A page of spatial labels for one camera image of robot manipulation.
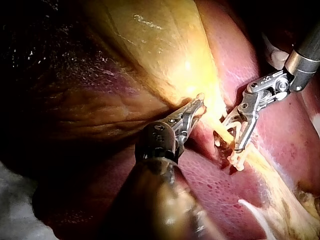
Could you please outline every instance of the white tissue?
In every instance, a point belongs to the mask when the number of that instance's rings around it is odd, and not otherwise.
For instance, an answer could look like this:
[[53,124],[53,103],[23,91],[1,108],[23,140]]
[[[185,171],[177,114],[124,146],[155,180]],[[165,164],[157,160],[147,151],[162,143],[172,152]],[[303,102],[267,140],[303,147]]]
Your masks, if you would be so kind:
[[0,240],[58,240],[32,208],[37,183],[6,168],[0,161]]

